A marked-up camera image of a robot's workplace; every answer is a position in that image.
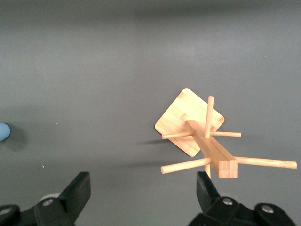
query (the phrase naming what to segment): wooden rod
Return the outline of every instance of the wooden rod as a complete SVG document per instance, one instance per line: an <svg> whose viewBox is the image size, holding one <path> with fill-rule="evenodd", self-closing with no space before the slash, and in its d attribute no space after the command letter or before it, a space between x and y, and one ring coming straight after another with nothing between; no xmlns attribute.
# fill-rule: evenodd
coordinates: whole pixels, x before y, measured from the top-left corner
<svg viewBox="0 0 301 226"><path fill-rule="evenodd" d="M225 136L225 137L241 137L241 133L237 132L210 132L211 136Z"/></svg>
<svg viewBox="0 0 301 226"><path fill-rule="evenodd" d="M188 136L192 136L192 135L193 135L193 132L167 134L167 135L162 135L162 139L170 139L170 138L177 138L177 137L188 137Z"/></svg>
<svg viewBox="0 0 301 226"><path fill-rule="evenodd" d="M205 165L205 172L208 174L209 178L211 178L210 164Z"/></svg>
<svg viewBox="0 0 301 226"><path fill-rule="evenodd" d="M214 104L214 97L209 96L208 97L208 106L207 106L207 115L206 115L206 124L205 124L205 138L210 137L213 104Z"/></svg>
<svg viewBox="0 0 301 226"><path fill-rule="evenodd" d="M205 166L205 165L210 164L211 162L212 162L211 158L186 161L186 162L181 162L181 163L177 163L177 164L173 164L173 165L162 166L161 172L163 174L172 173L172 172L176 172L176 171L191 169L194 167Z"/></svg>
<svg viewBox="0 0 301 226"><path fill-rule="evenodd" d="M246 158L246 157L234 157L239 164L256 165L256 166L271 166L296 169L297 163L295 161L284 161L274 159L257 159L257 158Z"/></svg>

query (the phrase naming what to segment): blue cylinder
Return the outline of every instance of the blue cylinder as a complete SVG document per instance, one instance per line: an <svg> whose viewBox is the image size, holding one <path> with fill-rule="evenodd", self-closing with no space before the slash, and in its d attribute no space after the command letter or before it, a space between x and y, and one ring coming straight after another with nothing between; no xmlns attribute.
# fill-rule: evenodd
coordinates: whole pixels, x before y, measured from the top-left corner
<svg viewBox="0 0 301 226"><path fill-rule="evenodd" d="M0 122L0 141L7 138L10 134L10 129L7 124Z"/></svg>

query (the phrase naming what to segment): metal bolt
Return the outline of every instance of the metal bolt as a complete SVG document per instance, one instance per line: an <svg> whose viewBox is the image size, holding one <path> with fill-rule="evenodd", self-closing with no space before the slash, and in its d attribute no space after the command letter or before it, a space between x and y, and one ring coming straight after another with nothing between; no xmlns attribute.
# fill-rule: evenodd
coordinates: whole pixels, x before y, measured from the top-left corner
<svg viewBox="0 0 301 226"><path fill-rule="evenodd" d="M261 208L266 213L274 213L274 210L270 206L264 205Z"/></svg>
<svg viewBox="0 0 301 226"><path fill-rule="evenodd" d="M49 206L52 202L53 202L52 199L47 199L46 201L44 201L44 202L42 203L42 206Z"/></svg>
<svg viewBox="0 0 301 226"><path fill-rule="evenodd" d="M229 199L229 198L224 198L224 199L222 200L222 202L223 202L224 204L228 205L228 206L232 206L232 205L233 205L233 201L232 201L231 199Z"/></svg>
<svg viewBox="0 0 301 226"><path fill-rule="evenodd" d="M6 209L3 209L0 211L0 215L4 215L4 214L7 214L11 211L11 208L6 208Z"/></svg>

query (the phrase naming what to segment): gray surface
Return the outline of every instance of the gray surface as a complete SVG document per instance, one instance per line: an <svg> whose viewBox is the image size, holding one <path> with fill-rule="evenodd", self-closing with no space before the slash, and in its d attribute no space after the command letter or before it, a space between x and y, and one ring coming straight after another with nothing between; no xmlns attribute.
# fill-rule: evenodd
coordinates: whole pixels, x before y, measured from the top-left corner
<svg viewBox="0 0 301 226"><path fill-rule="evenodd" d="M300 164L301 5L293 1L1 1L0 205L23 210L81 171L92 196L77 225L184 226L200 212L201 158L154 124L183 88L215 96L237 156ZM300 219L300 168L239 166L213 182L249 208Z"/></svg>

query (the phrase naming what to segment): wooden stand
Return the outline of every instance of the wooden stand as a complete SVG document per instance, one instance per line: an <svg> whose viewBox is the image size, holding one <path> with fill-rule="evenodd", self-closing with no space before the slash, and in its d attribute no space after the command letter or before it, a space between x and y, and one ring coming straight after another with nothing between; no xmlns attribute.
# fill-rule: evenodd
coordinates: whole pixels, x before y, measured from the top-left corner
<svg viewBox="0 0 301 226"><path fill-rule="evenodd" d="M217 131L224 117L213 109L213 105L214 97L209 97L207 104L190 89L184 89L161 116L155 128L162 134L162 139L169 139L189 156L195 156L201 150L205 157L162 166L162 173L205 166L210 177L212 165L219 178L237 178L238 164L297 168L295 161L232 156L213 136L241 137L241 133Z"/></svg>

